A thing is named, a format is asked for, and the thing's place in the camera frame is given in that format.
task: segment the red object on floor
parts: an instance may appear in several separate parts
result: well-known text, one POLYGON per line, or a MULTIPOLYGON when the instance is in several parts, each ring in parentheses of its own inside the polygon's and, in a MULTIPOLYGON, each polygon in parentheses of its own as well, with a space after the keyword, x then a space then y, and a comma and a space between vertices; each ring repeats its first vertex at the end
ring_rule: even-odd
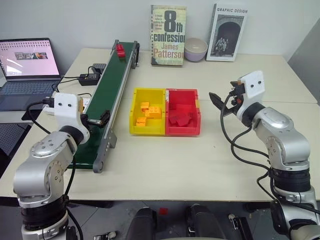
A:
POLYGON ((196 136, 200 134, 201 113, 196 89, 167 89, 165 134, 196 136))
POLYGON ((159 208, 159 215, 168 215, 168 208, 166 207, 160 207, 159 208))
POLYGON ((119 58, 124 58, 126 56, 125 49, 122 44, 117 44, 115 46, 115 49, 116 49, 116 53, 118 54, 119 58))

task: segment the table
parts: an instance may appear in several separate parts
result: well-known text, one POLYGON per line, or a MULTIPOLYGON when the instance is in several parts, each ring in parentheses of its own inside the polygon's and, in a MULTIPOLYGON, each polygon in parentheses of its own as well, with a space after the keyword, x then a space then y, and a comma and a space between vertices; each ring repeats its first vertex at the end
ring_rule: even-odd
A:
MULTIPOLYGON (((106 49, 82 49, 66 76, 77 76, 93 63, 106 63, 109 53, 106 49)), ((281 56, 238 54, 236 61, 231 63, 185 61, 184 67, 176 68, 150 66, 150 52, 143 51, 140 53, 140 67, 129 73, 114 122, 113 129, 118 137, 116 147, 110 152, 101 174, 76 170, 70 199, 269 201, 256 185, 256 178, 264 174, 264 170, 239 162, 232 156, 230 145, 221 131, 220 113, 208 96, 212 91, 224 98, 231 88, 229 81, 257 69, 263 70, 265 76, 264 105, 289 115, 296 129, 310 142, 311 184, 316 198, 320 199, 320 109, 281 56), (129 112, 134 87, 197 88, 202 114, 200 136, 130 135, 129 112)), ((59 87, 61 92, 75 94, 92 93, 94 88, 80 86, 76 81, 59 87)), ((57 128, 55 117, 44 112, 38 121, 49 131, 57 128)), ((246 129, 234 115, 226 117, 225 127, 231 137, 246 129)), ((0 179, 0 197, 16 196, 12 187, 15 171, 29 155, 31 146, 45 135, 38 127, 31 128, 0 179)), ((238 143, 266 152, 253 131, 238 143)), ((263 156, 254 153, 239 151, 239 155, 250 161, 266 163, 263 156)), ((65 187, 70 175, 70 170, 64 174, 65 187)), ((268 188, 267 180, 262 183, 268 188)))
POLYGON ((22 120, 26 111, 0 111, 0 124, 31 124, 31 120, 22 120))

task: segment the electrical cord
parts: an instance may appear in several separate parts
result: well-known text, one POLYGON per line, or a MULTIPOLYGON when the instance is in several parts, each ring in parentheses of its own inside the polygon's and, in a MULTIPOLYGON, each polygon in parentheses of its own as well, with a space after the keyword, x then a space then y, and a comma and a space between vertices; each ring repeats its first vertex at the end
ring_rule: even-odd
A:
POLYGON ((307 210, 307 211, 310 211, 310 212, 313 212, 315 214, 319 214, 320 215, 320 210, 317 210, 317 209, 314 209, 312 207, 303 205, 301 203, 296 203, 296 202, 292 202, 292 201, 288 201, 286 199, 283 199, 282 196, 280 196, 278 193, 275 192, 275 189, 274 189, 274 178, 272 176, 270 176, 270 189, 271 189, 272 194, 279 200, 279 202, 286 203, 288 205, 291 205, 291 206, 294 206, 294 207, 297 207, 297 208, 301 208, 301 209, 304 209, 304 210, 307 210))
MULTIPOLYGON (((75 172, 76 172, 76 158, 73 157, 73 160, 72 160, 72 172, 71 172, 71 176, 70 176, 70 179, 69 179, 69 182, 68 182, 68 185, 65 189, 65 192, 64 192, 64 195, 68 195, 69 193, 69 190, 71 188, 71 185, 72 185, 72 182, 74 180, 74 176, 75 176, 75 172)), ((70 218, 72 219, 72 221, 74 222, 76 228, 78 229, 78 232, 79 232, 79 236, 80 236, 80 240, 83 240, 84 239, 84 235, 83 235, 83 232, 82 232, 82 229, 81 229, 81 226, 79 225, 79 223, 77 222, 75 216, 71 213, 71 211, 67 208, 66 209, 70 218)))
POLYGON ((46 240, 46 239, 45 239, 44 229, 43 229, 43 228, 42 228, 42 238, 43 238, 43 240, 46 240))
MULTIPOLYGON (((223 107, 221 109, 221 114, 220 114, 220 122, 221 122, 221 128, 222 128, 222 131, 223 131, 223 134, 224 136, 226 137, 226 139, 229 141, 231 140, 227 134, 227 131, 225 129, 225 123, 224 123, 224 111, 226 109, 226 105, 230 99, 231 95, 229 94, 228 97, 226 98, 226 100, 224 101, 224 104, 223 104, 223 107)), ((230 144, 230 148, 231 148, 231 152, 233 154, 233 156, 238 159, 239 161, 243 162, 243 163, 246 163, 246 164, 250 164, 250 165, 253 165, 253 166, 257 166, 257 167, 261 167, 261 168, 264 168, 267 170, 267 172, 258 177, 257 180, 256 180, 256 183, 258 184, 258 186, 270 197, 272 198, 273 200, 275 199, 274 196, 272 196, 261 184, 260 184, 260 181, 264 178, 266 178, 268 176, 268 172, 269 172, 269 167, 263 165, 263 164, 260 164, 260 163, 256 163, 256 162, 252 162, 252 161, 247 161, 247 160, 244 160, 243 158, 239 157, 236 152, 235 152, 235 147, 239 148, 239 149, 242 149, 242 150, 245 150, 245 151, 249 151, 249 152, 253 152, 253 153, 258 153, 258 154, 262 154, 263 156, 266 157, 267 154, 265 154, 264 152, 260 152, 260 151, 257 151, 257 150, 254 150, 254 149, 250 149, 250 148, 246 148, 246 147, 242 147, 242 146, 239 146, 236 144, 236 140, 238 138, 240 138, 241 136, 249 133, 250 131, 252 130, 252 126, 250 126, 247 130, 243 131, 242 133, 238 134, 237 136, 235 136, 235 138, 233 140, 231 140, 230 144)))
POLYGON ((66 186, 64 195, 68 195, 68 193, 69 193, 69 190, 71 188, 71 184, 72 184, 72 182, 74 180, 75 172, 76 172, 76 158, 73 157, 73 160, 72 160, 72 172, 71 172, 71 176, 70 176, 68 185, 66 186))
POLYGON ((90 93, 88 93, 88 92, 78 94, 78 96, 82 96, 82 95, 86 95, 86 94, 88 94, 88 95, 90 95, 90 97, 92 97, 92 95, 90 93))
MULTIPOLYGON (((89 66, 89 67, 88 67, 88 73, 86 74, 87 77, 89 76, 89 70, 90 70, 91 68, 95 69, 97 72, 100 71, 98 68, 95 68, 94 66, 89 66)), ((79 76, 64 76, 63 78, 64 78, 64 79, 76 79, 76 78, 79 78, 79 76)))
POLYGON ((272 196, 272 194, 271 194, 270 192, 268 192, 268 191, 261 185, 261 183, 260 183, 260 181, 261 181, 262 179, 265 179, 267 176, 268 176, 268 172, 266 172, 264 175, 258 177, 258 178, 256 179, 256 184, 258 184, 258 186, 259 186, 270 198, 272 198, 273 200, 276 200, 276 198, 275 198, 274 196, 272 196))
POLYGON ((19 124, 17 124, 17 126, 21 129, 23 129, 24 131, 26 130, 24 127, 20 126, 19 124))
MULTIPOLYGON (((247 130, 245 130, 244 132, 238 134, 238 135, 232 140, 232 142, 235 143, 238 138, 240 138, 241 136, 243 136, 243 135, 247 134, 248 132, 250 132, 251 129, 252 129, 252 126, 250 126, 250 127, 249 127, 247 130)), ((269 169, 268 167, 266 167, 265 165, 263 165, 263 164, 259 164, 259 163, 256 163, 256 162, 247 161, 247 160, 244 160, 243 158, 240 158, 240 157, 235 153, 235 149, 234 149, 234 146, 233 146, 233 145, 231 145, 231 152, 234 153, 233 155, 234 155, 238 160, 240 160, 241 162, 246 163, 246 164, 250 164, 250 165, 254 165, 254 166, 257 166, 257 167, 262 167, 262 168, 264 168, 264 169, 267 170, 267 172, 266 172, 264 175, 262 175, 262 176, 260 176, 260 177, 257 178, 256 183, 258 184, 258 186, 259 186, 270 198, 272 198, 273 200, 275 200, 275 197, 272 196, 272 195, 260 184, 260 181, 268 176, 268 172, 269 172, 270 169, 269 169)))
POLYGON ((243 158, 239 157, 236 152, 235 152, 235 142, 238 138, 240 138, 241 136, 247 134, 248 132, 250 132, 252 129, 252 126, 250 126, 247 130, 243 131, 242 133, 238 134, 237 136, 235 136, 235 138, 231 141, 231 152, 233 154, 233 156, 238 159, 239 161, 245 163, 245 164, 250 164, 250 165, 254 165, 254 166, 257 166, 257 167, 261 167, 261 168, 264 168, 266 169, 267 171, 269 171, 269 167, 263 165, 263 164, 260 164, 260 163, 257 163, 257 162, 253 162, 253 161, 247 161, 247 160, 244 160, 243 158))
POLYGON ((79 232, 79 236, 80 236, 80 240, 84 240, 84 234, 82 232, 81 226, 79 225, 79 223, 77 222, 75 216, 71 213, 71 211, 69 210, 69 208, 66 208, 70 218, 72 219, 72 221, 74 222, 74 225, 76 226, 76 228, 78 229, 79 232))
POLYGON ((31 114, 30 108, 31 108, 32 106, 38 105, 38 104, 43 104, 43 101, 37 101, 37 102, 33 102, 33 103, 29 104, 29 105, 26 107, 26 112, 27 112, 29 118, 31 119, 31 121, 32 121, 35 125, 37 125, 40 129, 42 129, 43 131, 45 131, 47 134, 50 134, 51 132, 49 132, 47 129, 45 129, 43 126, 41 126, 41 125, 34 119, 34 117, 33 117, 32 114, 31 114))
POLYGON ((266 153, 264 153, 264 152, 262 152, 262 151, 250 149, 250 148, 243 147, 243 146, 239 146, 239 145, 235 144, 235 143, 230 139, 230 137, 228 136, 228 134, 227 134, 227 132, 226 132, 226 129, 225 129, 225 124, 224 124, 224 113, 225 113, 225 109, 226 109, 226 107, 227 107, 227 103, 228 103, 228 101, 229 101, 230 98, 231 98, 231 94, 229 94, 229 95, 226 97, 226 99, 225 99, 225 101, 224 101, 224 103, 223 103, 222 109, 221 109, 221 113, 220 113, 220 123, 221 123, 222 132, 223 132, 225 138, 228 140, 228 142, 229 142, 231 145, 235 146, 235 147, 238 148, 238 149, 241 149, 241 150, 244 150, 244 151, 248 151, 248 152, 252 152, 252 153, 256 153, 256 154, 261 154, 261 155, 265 156, 266 158, 269 158, 269 155, 266 154, 266 153))
POLYGON ((53 91, 56 91, 57 93, 60 93, 59 89, 58 89, 58 85, 59 84, 64 84, 64 83, 68 83, 68 82, 72 82, 72 81, 75 81, 75 80, 79 80, 79 78, 75 78, 75 79, 71 79, 71 80, 68 80, 68 81, 61 81, 61 82, 58 82, 58 83, 54 83, 51 85, 51 88, 53 89, 53 91))

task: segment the robotic arm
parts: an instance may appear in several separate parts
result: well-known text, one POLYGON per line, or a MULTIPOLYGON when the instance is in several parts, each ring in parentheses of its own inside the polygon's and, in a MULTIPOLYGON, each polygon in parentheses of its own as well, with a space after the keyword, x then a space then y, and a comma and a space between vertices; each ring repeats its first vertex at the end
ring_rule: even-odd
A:
POLYGON ((294 128, 292 119, 262 105, 265 91, 262 71, 255 71, 231 82, 232 108, 210 93, 212 103, 223 115, 235 114, 247 127, 252 126, 264 142, 269 156, 270 188, 277 198, 270 204, 274 229, 292 240, 320 238, 315 190, 310 185, 307 139, 294 128))
POLYGON ((68 227, 64 172, 73 161, 77 146, 88 141, 89 124, 103 127, 109 119, 108 111, 104 121, 88 119, 82 114, 83 99, 74 94, 57 93, 50 105, 59 130, 33 145, 13 180, 21 206, 23 240, 77 239, 75 227, 68 227))

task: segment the plastic bin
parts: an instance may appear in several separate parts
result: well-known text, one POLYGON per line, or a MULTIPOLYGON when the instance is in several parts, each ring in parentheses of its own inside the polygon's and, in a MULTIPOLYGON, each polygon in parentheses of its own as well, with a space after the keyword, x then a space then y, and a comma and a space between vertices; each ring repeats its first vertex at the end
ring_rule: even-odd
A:
POLYGON ((166 119, 165 88, 135 88, 129 118, 130 133, 134 135, 165 135, 166 119), (145 126, 136 126, 137 118, 145 117, 141 103, 149 102, 150 107, 161 108, 161 118, 148 118, 145 126))
POLYGON ((166 135, 196 136, 200 134, 201 113, 196 89, 168 88, 165 104, 166 135), (187 119, 187 121, 184 126, 179 126, 173 119, 187 119))

